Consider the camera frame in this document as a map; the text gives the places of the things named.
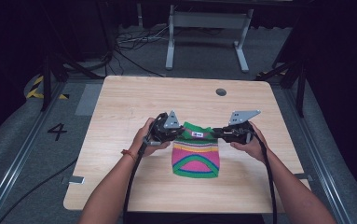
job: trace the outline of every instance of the person's hand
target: person's hand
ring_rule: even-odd
[[[140,128],[135,134],[134,139],[132,140],[132,144],[129,148],[129,151],[132,151],[134,155],[137,155],[138,150],[140,149],[141,145],[143,144],[144,137],[148,134],[149,126],[155,119],[149,118],[144,127]],[[160,146],[148,146],[145,150],[144,157],[151,155],[158,149],[164,149],[170,145],[170,142],[164,142]]]
[[[254,131],[257,133],[260,140],[265,144],[266,148],[269,150],[265,136],[263,136],[262,132],[252,122],[250,122],[250,123],[254,127]],[[248,153],[248,155],[265,163],[265,160],[264,160],[263,154],[262,154],[262,148],[260,147],[259,141],[257,140],[256,137],[253,137],[251,142],[247,143],[246,145],[236,143],[236,142],[232,142],[232,143],[230,143],[230,145],[232,147],[234,147],[235,149],[244,151],[244,152]]]

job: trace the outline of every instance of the label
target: label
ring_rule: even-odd
[[[192,133],[192,137],[203,137],[203,136],[204,136],[204,133],[196,133],[196,132]]]

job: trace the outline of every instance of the pink stripe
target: pink stripe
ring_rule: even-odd
[[[217,152],[217,151],[194,153],[194,152],[189,152],[189,151],[178,149],[178,148],[172,149],[172,165],[177,163],[183,157],[194,155],[194,154],[198,154],[202,157],[207,158],[208,160],[213,162],[217,167],[219,167],[219,152]]]
[[[200,171],[200,172],[209,172],[211,171],[210,168],[201,161],[190,161],[187,164],[181,167],[181,170],[187,171]]]

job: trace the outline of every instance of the dark background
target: dark background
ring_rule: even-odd
[[[357,180],[357,1],[317,2],[320,7],[305,12],[300,20],[296,13],[288,16],[262,9],[256,11],[252,23],[255,27],[295,27],[279,62],[308,59],[309,84]],[[104,39],[101,21],[137,25],[134,5],[53,0],[41,7],[39,1],[22,3],[0,1],[0,125],[24,104],[23,89],[39,73],[45,46],[84,61],[110,50],[108,40],[99,41]],[[165,14],[151,16],[161,8],[167,7],[144,6],[145,27],[167,21],[168,8],[162,10]],[[98,10],[111,14],[101,20]]]

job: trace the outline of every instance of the metal frame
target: metal frame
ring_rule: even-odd
[[[240,62],[241,71],[243,73],[248,73],[249,68],[245,60],[242,46],[244,44],[245,36],[247,36],[253,13],[253,9],[249,9],[246,14],[180,12],[175,11],[174,5],[170,5],[170,37],[169,46],[167,48],[166,69],[172,70],[174,59],[174,27],[204,27],[241,29],[240,40],[234,41],[233,44]]]
[[[306,120],[301,118],[295,108],[295,97],[291,90],[283,91],[285,98],[288,101],[293,113],[295,114],[295,119],[303,133],[306,144],[309,147],[309,157],[311,159],[312,165],[320,178],[321,184],[323,186],[323,191],[325,192],[328,201],[332,207],[333,213],[335,215],[337,223],[352,223],[347,209],[341,201],[340,195],[335,184],[335,180],[332,177],[326,164],[323,162],[323,158],[311,136],[311,132],[306,123]]]
[[[63,82],[58,82],[56,84],[56,90],[54,91],[52,95],[52,99],[50,101],[49,106],[45,109],[44,112],[40,112],[38,118],[36,119],[34,126],[32,130],[30,131],[29,135],[27,136],[26,140],[24,141],[23,145],[21,146],[21,149],[19,150],[18,154],[15,157],[15,160],[12,162],[10,165],[9,169],[7,170],[4,179],[2,180],[0,184],[0,209],[7,198],[7,195],[10,193],[12,190],[13,185],[15,184],[19,174],[21,173],[21,169],[23,168],[24,164],[27,161],[27,158],[29,157],[30,153],[33,150],[34,147],[34,142],[36,140],[36,137],[39,135],[39,132],[45,123],[48,113],[51,111],[51,108],[53,105],[57,102],[59,99],[59,96],[62,93],[62,90],[64,89],[65,83]]]

